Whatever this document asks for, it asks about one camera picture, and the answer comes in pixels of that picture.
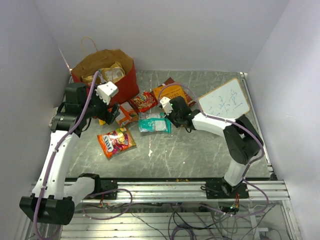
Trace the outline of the dark red Doritos bag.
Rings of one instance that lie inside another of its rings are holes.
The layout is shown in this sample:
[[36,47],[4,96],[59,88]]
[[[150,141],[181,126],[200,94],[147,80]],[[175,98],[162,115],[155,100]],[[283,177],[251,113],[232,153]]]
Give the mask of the dark red Doritos bag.
[[[167,86],[169,84],[177,83],[174,81],[171,77],[169,77],[164,83],[161,84],[161,86]],[[189,107],[192,107],[196,102],[192,99],[192,97],[187,93],[187,91],[183,88],[183,92],[186,98],[186,102]]]

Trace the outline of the orange Kettle chips bag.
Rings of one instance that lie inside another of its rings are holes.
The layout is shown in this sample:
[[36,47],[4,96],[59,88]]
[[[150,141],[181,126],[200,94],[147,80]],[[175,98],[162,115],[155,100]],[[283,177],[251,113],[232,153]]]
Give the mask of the orange Kettle chips bag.
[[165,86],[161,85],[152,90],[157,100],[160,101],[163,97],[167,97],[170,100],[175,97],[182,97],[186,103],[188,102],[186,94],[180,85],[172,85],[162,90]]

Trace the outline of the gold chips bag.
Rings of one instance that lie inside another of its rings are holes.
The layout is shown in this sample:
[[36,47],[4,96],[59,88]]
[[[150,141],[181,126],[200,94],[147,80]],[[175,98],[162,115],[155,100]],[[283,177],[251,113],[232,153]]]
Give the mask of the gold chips bag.
[[81,63],[82,69],[81,81],[88,85],[91,85],[94,78],[94,72],[98,71],[100,75],[96,78],[95,83],[97,85],[104,84],[107,82],[117,83],[126,76],[126,72],[123,69],[120,62],[116,61],[112,65],[107,66],[106,63],[101,61]]

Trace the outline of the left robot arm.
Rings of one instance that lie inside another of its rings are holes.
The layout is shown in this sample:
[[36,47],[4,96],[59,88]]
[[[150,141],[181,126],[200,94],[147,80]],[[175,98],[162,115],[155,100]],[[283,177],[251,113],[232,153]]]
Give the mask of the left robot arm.
[[87,96],[87,85],[69,83],[64,101],[57,109],[51,124],[50,144],[40,177],[30,196],[20,199],[19,207],[34,223],[68,225],[75,207],[85,198],[98,198],[102,193],[98,174],[82,173],[72,185],[65,185],[68,166],[76,143],[98,117],[107,124],[119,115],[118,103],[111,110],[109,104],[119,89],[107,82],[92,88]]

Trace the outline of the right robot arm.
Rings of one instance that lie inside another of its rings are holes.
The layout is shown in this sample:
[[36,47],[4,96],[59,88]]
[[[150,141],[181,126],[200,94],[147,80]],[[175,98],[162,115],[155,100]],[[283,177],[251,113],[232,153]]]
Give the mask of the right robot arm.
[[263,141],[249,119],[243,114],[238,118],[207,115],[199,109],[191,110],[181,97],[162,97],[160,104],[166,118],[187,132],[205,131],[225,139],[232,160],[222,178],[221,194],[233,197],[243,182],[251,162],[258,153],[264,154]]

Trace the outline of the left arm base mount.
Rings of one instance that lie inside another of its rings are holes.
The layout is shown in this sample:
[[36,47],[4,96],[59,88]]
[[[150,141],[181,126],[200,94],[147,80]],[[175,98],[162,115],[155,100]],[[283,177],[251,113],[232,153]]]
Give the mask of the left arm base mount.
[[104,200],[116,200],[117,199],[117,191],[118,188],[118,184],[116,181],[114,180],[102,180],[101,181],[101,193],[104,192],[108,192],[108,193],[104,193],[104,194],[100,194],[100,198],[104,199]]

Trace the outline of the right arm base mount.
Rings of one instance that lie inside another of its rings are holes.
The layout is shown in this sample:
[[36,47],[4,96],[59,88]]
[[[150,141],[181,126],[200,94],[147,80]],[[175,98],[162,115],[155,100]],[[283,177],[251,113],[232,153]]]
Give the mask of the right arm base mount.
[[201,190],[206,194],[207,199],[248,199],[249,192],[246,183],[239,183],[236,186],[229,185],[223,178],[211,178],[201,185]]

